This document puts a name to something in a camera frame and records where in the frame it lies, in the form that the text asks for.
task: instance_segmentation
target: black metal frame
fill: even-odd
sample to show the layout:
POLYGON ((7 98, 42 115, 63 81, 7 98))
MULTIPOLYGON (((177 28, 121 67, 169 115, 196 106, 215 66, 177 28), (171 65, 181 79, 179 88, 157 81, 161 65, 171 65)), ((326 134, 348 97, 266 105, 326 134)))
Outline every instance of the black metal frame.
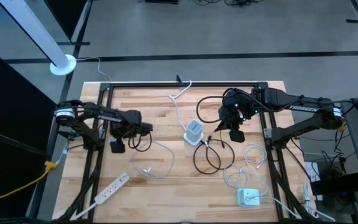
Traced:
MULTIPOLYGON (((183 82, 183 83, 175 83, 175 82, 171 82, 171 83, 164 83, 164 82, 144 82, 144 83, 101 83, 100 88, 99 88, 99 96, 98 96, 98 104, 101 104, 101 102, 103 101, 103 96, 104 93, 108 90, 108 101, 107 101, 107 107, 111 106, 111 102, 112 102, 112 96, 113 96, 113 91, 114 88, 134 88, 134 87, 178 87, 178 86, 187 86, 188 82, 183 82)), ((268 87, 268 83, 267 82, 193 82, 192 84, 193 87, 206 87, 206 86, 227 86, 227 87, 232 87, 232 86, 241 86, 241 87, 254 87, 254 88, 267 88, 268 87)), ((275 122, 275 117, 273 113, 269 113, 269 120, 270 120, 270 125, 272 128, 275 128, 276 122, 275 122)), ((104 121, 103 123, 103 130, 107 131, 107 121, 104 121)), ((268 161, 268 167, 269 167, 269 171, 270 171, 270 177, 271 177, 271 181, 272 181, 272 189, 273 189, 273 196, 277 199, 280 200, 280 192, 278 189, 278 185, 281 186, 281 188, 283 189, 284 192, 286 192, 285 194, 285 198, 287 201, 287 205, 288 208, 292 211, 294 211, 294 208, 297 208, 299 206, 302 206, 296 199, 296 197, 291 193, 290 188, 289 188, 289 184, 288 184, 288 176, 287 176, 287 171, 285 168, 285 163, 284 163, 284 158, 283 158, 283 153, 281 149, 273 149, 270 145, 270 140, 267 139, 265 137, 265 133, 264 133, 264 129, 267 128, 267 123, 266 123, 266 119, 265 119, 265 113, 261 113, 260 114, 260 123, 261 123, 261 127, 262 127, 262 131, 263 131, 263 135, 264 135, 264 141, 265 141, 265 146, 267 149, 267 161, 268 161), (272 155, 272 151, 276 150, 277 152, 277 160, 273 159, 273 155, 272 155), (278 170, 275 167, 275 162, 278 162, 279 168, 280 168, 280 172, 278 172, 278 170)), ((93 123, 93 128, 97 128, 98 125, 98 119, 96 119, 93 123)), ((99 162, 96 162, 96 167, 95 169, 100 169, 101 168, 101 161, 103 160, 103 150, 99 151, 98 153, 98 158, 97 160, 99 162)), ((84 186, 84 183, 88 180, 88 176, 90 174, 90 169, 91 169, 91 160, 92 160, 92 156, 93 153, 88 151, 88 155, 86 157, 86 164, 85 164, 85 168, 84 168, 84 175, 83 175, 83 184, 81 186, 81 188, 84 186)), ((91 193, 91 197, 90 198, 94 198, 97 194, 97 189, 98 189, 98 182, 99 182, 99 176, 100 176, 100 172, 98 174, 98 177, 96 178, 95 182, 93 183, 93 188, 92 188, 92 193, 91 193)), ((89 201, 89 205, 91 205, 93 203, 92 199, 89 201)), ((332 222, 323 222, 320 220, 299 220, 294 218, 292 215, 289 218, 284 218, 284 214, 283 214, 283 210, 282 210, 282 206, 275 202, 276 205, 276 211, 277 211, 277 217, 278 217, 278 221, 277 222, 268 222, 268 223, 332 223, 332 222)), ((81 212, 83 210, 83 203, 81 204, 80 208, 78 208, 77 212, 81 212)), ((93 220, 94 217, 94 210, 91 210, 88 214, 88 218, 87 220, 93 220)))

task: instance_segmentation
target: white plug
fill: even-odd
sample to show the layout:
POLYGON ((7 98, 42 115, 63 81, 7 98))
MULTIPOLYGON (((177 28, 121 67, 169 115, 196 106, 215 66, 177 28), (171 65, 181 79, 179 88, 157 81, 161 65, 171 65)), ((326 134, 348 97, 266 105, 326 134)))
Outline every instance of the white plug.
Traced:
POLYGON ((204 137, 203 126, 196 120, 191 121, 187 125, 186 133, 183 137, 192 146, 198 145, 204 137))
POLYGON ((126 182, 129 180, 129 175, 127 173, 121 174, 117 179, 115 179, 110 185, 108 185, 102 192, 100 192, 95 198, 91 206, 89 206, 87 209, 83 210, 81 213, 77 214, 74 218, 71 220, 77 220, 87 212, 89 212, 92 208, 94 208, 97 205, 103 204, 109 197, 111 197, 113 194, 115 194, 121 187, 124 186, 126 182))

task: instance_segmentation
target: wire bundle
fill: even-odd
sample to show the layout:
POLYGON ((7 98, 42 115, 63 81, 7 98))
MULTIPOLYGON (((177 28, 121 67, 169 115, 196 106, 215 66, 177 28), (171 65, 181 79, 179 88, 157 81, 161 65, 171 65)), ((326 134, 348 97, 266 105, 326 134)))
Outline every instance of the wire bundle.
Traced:
POLYGON ((261 194, 259 194, 259 197, 265 195, 269 188, 267 187, 266 182, 256 172, 256 169, 258 169, 260 166, 262 166, 262 164, 266 160, 266 158, 267 158, 266 150, 262 146, 258 146, 256 144, 247 144, 242 148, 242 155, 244 156, 244 160, 246 161, 247 166, 252 169, 252 172, 246 171, 241 166, 234 164, 234 163, 227 164, 226 166, 224 166, 224 170, 223 170, 223 179, 224 179, 225 183, 227 183, 227 185, 230 187, 243 188, 248 184, 250 175, 254 175, 265 186, 265 190, 261 194), (258 151, 260 151, 262 153, 262 158, 260 158, 259 160, 256 160, 256 161, 250 160, 248 158, 248 153, 253 149, 257 149, 258 151), (254 169, 251 166, 251 164, 257 164, 256 169, 254 169), (230 166, 234 166, 234 167, 238 168, 239 170, 237 172, 233 172, 233 173, 227 175, 226 169, 229 168, 230 166), (232 178, 236 174, 238 175, 237 182, 235 184, 230 183, 229 179, 232 178), (246 182, 244 184, 240 184, 243 175, 246 177, 246 182))
POLYGON ((315 213, 318 213, 328 219, 330 219, 331 221, 335 222, 335 219, 324 214, 323 212, 319 212, 317 211, 316 209, 314 209, 312 206, 311 206, 311 202, 310 202, 310 198, 309 198, 309 188, 308 188, 308 184, 305 183, 303 185, 303 200, 305 201, 305 209, 306 211, 312 215, 313 217, 317 218, 317 215, 315 213))

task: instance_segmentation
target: black electronic device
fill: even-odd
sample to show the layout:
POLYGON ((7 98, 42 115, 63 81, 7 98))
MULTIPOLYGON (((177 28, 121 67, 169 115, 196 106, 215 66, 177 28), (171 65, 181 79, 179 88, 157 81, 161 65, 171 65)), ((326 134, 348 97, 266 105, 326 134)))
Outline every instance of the black electronic device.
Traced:
MULTIPOLYGON (((103 145, 100 141, 99 131, 88 127, 84 122, 86 119, 98 118, 110 122, 110 135, 117 139, 115 142, 111 142, 113 153, 125 152, 122 139, 133 140, 137 134, 146 136, 153 130, 152 124, 142 122, 142 115, 139 111, 121 111, 99 106, 92 102, 83 103, 80 100, 59 103, 55 110, 55 116, 58 124, 71 127, 83 138, 84 149, 92 151, 98 151, 103 145)), ((133 148, 136 148, 139 143, 133 145, 133 148)))
POLYGON ((314 113, 311 118, 293 126, 265 130, 275 147, 285 147, 291 138, 315 129, 337 129, 343 122, 341 109, 328 98, 293 96, 274 88, 254 88, 251 93, 228 88, 221 98, 222 106, 218 111, 221 122, 215 131, 230 129, 231 140, 236 142, 245 140, 240 125, 259 112, 295 110, 314 113))

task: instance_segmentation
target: wooden table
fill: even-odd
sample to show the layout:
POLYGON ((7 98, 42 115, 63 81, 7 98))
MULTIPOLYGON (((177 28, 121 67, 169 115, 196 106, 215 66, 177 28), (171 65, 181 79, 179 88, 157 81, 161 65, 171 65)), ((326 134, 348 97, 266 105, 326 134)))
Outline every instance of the wooden table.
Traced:
MULTIPOLYGON (((81 101, 93 101, 98 99, 100 83, 84 83, 81 101)), ((281 81, 269 81, 269 87, 285 90, 281 81)), ((250 88, 239 87, 250 92, 250 88)), ((222 95, 227 87, 192 87, 177 99, 179 116, 183 123, 188 124, 196 119, 196 104, 206 96, 222 95)), ((102 206, 96 207, 94 222, 275 222, 277 214, 273 200, 262 199, 260 206, 242 208, 237 206, 237 189, 225 184, 223 172, 213 175, 200 174, 193 165, 193 153, 195 147, 183 140, 184 130, 180 126, 175 115, 175 105, 168 95, 176 95, 177 88, 114 88, 112 108, 120 110, 139 110, 142 113, 143 122, 152 123, 154 130, 152 136, 168 146, 175 153, 175 161, 170 175, 165 179, 147 179, 137 174, 131 166, 130 159, 135 150, 126 146, 126 153, 112 154, 108 141, 106 141, 99 192, 109 185, 117 176, 127 172, 130 181, 116 195, 107 200, 102 206)), ((205 120, 211 121, 218 118, 218 109, 221 99, 210 99, 201 104, 200 114, 205 120)), ((293 125, 291 111, 284 110, 275 113, 277 126, 287 127, 293 125)), ((91 126, 92 119, 86 120, 91 126)), ((213 133, 218 124, 203 124, 204 140, 207 135, 213 133)), ((241 130, 245 133, 244 143, 232 142, 228 131, 222 132, 222 138, 227 141, 235 151, 235 163, 249 170, 242 155, 244 145, 253 143, 264 147, 264 138, 258 116, 244 122, 241 130)), ((213 138, 219 138, 219 133, 214 133, 213 138)), ((81 144, 74 142, 70 146, 81 144)), ((212 143, 214 149, 221 156, 222 165, 231 162, 230 150, 222 149, 220 144, 212 143)), ((291 143, 289 149, 303 163, 301 152, 291 143)), ((86 150, 76 148, 71 150, 65 162, 62 181, 55 206, 53 218, 59 217, 72 203, 80 191, 83 169, 85 166, 86 150)), ((294 158, 287 150, 283 151, 287 168, 290 188, 300 202, 303 202, 303 184, 308 181, 306 175, 298 166, 294 158)), ((249 153, 250 159, 260 159, 260 152, 253 150, 249 153)), ((153 174, 163 175, 167 172, 172 162, 171 153, 157 144, 143 153, 138 153, 134 164, 140 169, 151 167, 153 174)), ((206 172, 214 169, 209 166, 205 158, 205 147, 196 154, 197 165, 206 172)), ((257 169, 261 178, 269 186, 267 195, 273 196, 271 180, 267 161, 257 169)), ((251 177, 249 188, 264 190, 264 186, 256 177, 251 177)))

